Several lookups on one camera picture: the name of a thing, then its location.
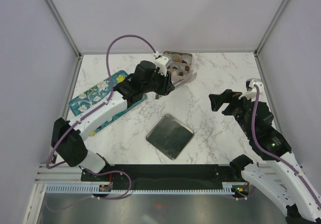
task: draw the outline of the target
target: blue floral towel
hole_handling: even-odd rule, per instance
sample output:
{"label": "blue floral towel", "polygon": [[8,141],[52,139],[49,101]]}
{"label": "blue floral towel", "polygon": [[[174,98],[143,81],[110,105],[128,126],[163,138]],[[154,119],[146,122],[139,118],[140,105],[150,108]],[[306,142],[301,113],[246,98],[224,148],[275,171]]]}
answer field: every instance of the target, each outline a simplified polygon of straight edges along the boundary
{"label": "blue floral towel", "polygon": [[[122,82],[127,76],[128,74],[123,70],[115,73],[114,75],[111,76],[113,85],[115,86],[119,82]],[[84,93],[72,99],[69,102],[69,108],[71,109],[72,113],[75,116],[80,115],[81,113],[89,109],[91,106],[98,103],[102,98],[109,95],[109,93],[110,93],[110,82],[109,82],[109,78],[107,78],[104,81],[93,86],[91,89],[85,91]],[[141,101],[138,101],[137,103],[133,104],[130,108],[126,109],[125,111],[116,114],[114,117],[112,117],[111,121],[106,121],[105,123],[103,123],[91,134],[91,136],[101,131],[104,127],[107,127],[108,125],[110,125],[116,119],[118,119],[119,117],[121,117],[122,115],[130,111],[133,107],[143,102],[146,98],[147,96],[144,94]]]}

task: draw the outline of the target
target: marble table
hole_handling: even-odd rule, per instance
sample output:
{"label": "marble table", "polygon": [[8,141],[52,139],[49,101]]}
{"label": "marble table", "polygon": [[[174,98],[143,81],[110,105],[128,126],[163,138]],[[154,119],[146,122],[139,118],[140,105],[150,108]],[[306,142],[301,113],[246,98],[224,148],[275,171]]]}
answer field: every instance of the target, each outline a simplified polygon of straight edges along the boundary
{"label": "marble table", "polygon": [[[248,144],[248,140],[233,117],[212,112],[208,98],[226,88],[245,91],[245,80],[259,78],[252,53],[194,53],[197,78],[158,100],[147,94],[147,100],[120,119],[89,137],[85,144],[112,164],[228,164],[246,154],[253,161],[264,163]],[[114,74],[134,72],[141,60],[153,61],[149,54],[110,55],[110,70]],[[107,78],[105,55],[85,55],[73,97]],[[267,101],[265,93],[260,97]],[[175,160],[170,160],[148,143],[146,135],[165,114],[171,114],[195,135]],[[68,119],[73,118],[69,111]]]}

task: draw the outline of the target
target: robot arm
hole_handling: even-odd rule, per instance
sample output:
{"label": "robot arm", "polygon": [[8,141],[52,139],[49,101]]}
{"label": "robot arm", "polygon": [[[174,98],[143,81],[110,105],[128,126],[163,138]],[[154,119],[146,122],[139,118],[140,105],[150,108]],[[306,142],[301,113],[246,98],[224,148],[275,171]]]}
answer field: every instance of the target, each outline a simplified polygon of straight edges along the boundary
{"label": "robot arm", "polygon": [[316,223],[321,222],[320,195],[312,187],[305,174],[300,169],[290,145],[281,133],[271,124],[273,114],[266,103],[258,102],[255,118],[255,134],[259,146],[255,144],[252,136],[251,121],[254,102],[251,98],[256,96],[256,88],[263,88],[259,79],[249,79],[246,82],[248,92],[242,94],[230,89],[222,94],[210,94],[212,111],[218,111],[223,103],[228,103],[222,114],[233,116],[249,140],[253,151],[274,169],[281,178],[286,189],[269,179],[260,172],[259,168],[242,155],[231,162],[231,167],[246,181],[254,184],[260,191],[269,197],[287,216],[288,223]]}
{"label": "robot arm", "polygon": [[51,146],[54,147],[66,131],[76,124],[58,146],[57,153],[71,167],[80,166],[94,173],[104,171],[109,167],[107,161],[99,154],[87,150],[84,141],[106,120],[110,120],[117,113],[140,101],[144,93],[155,92],[159,95],[168,95],[173,91],[171,74],[167,72],[166,67],[169,60],[167,56],[158,56],[154,63],[141,61],[133,74],[114,87],[114,94],[110,101],[105,97],[70,121],[63,118],[56,120]]}

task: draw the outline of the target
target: white wall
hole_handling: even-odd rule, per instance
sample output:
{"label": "white wall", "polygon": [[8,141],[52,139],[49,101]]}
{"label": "white wall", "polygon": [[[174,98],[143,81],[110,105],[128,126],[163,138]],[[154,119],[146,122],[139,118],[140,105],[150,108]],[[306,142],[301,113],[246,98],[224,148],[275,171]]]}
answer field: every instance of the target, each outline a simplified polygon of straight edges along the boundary
{"label": "white wall", "polygon": [[[282,0],[53,0],[81,52],[105,52],[124,34],[159,50],[254,51]],[[113,52],[149,52],[137,39]]]}
{"label": "white wall", "polygon": [[259,55],[282,131],[321,193],[321,0],[291,0]]}
{"label": "white wall", "polygon": [[0,223],[21,223],[76,57],[43,0],[0,0]]}

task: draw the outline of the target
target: reflective floor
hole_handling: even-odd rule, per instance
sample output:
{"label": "reflective floor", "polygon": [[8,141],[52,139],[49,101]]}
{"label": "reflective floor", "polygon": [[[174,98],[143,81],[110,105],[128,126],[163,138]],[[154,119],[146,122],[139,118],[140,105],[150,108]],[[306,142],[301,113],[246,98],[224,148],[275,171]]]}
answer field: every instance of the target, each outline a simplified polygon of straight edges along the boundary
{"label": "reflective floor", "polygon": [[[48,205],[58,209],[84,197],[82,194],[48,194]],[[286,224],[280,210],[260,191],[247,201],[217,195],[132,195],[121,200],[87,199],[51,213],[42,210],[45,224]]]}

